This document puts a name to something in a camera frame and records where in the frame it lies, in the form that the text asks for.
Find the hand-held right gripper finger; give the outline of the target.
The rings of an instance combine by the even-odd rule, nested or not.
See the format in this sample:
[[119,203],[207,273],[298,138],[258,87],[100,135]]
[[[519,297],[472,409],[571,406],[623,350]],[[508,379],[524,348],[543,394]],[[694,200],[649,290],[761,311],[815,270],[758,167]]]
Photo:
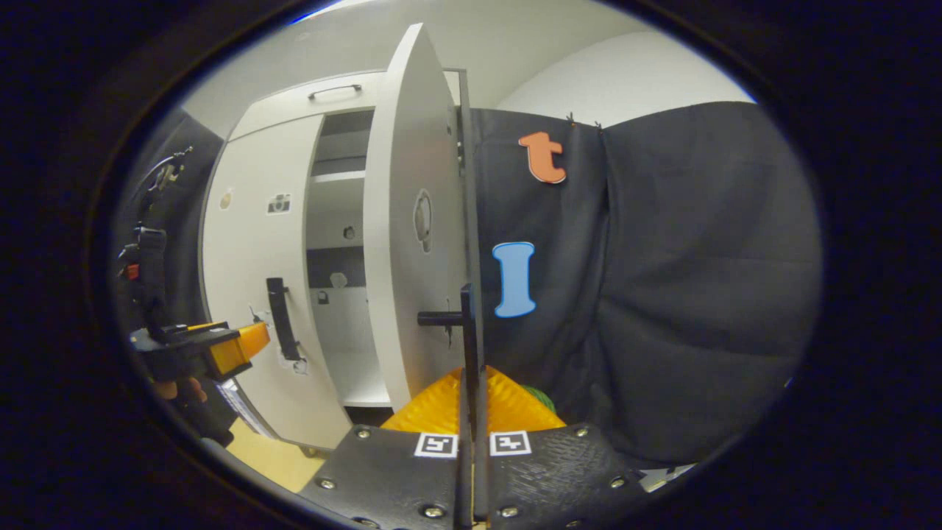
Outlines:
[[300,490],[346,528],[468,523],[467,392],[451,370],[380,425],[354,425]]
[[606,529],[649,494],[591,423],[568,425],[509,376],[488,367],[475,457],[475,515],[488,529]]

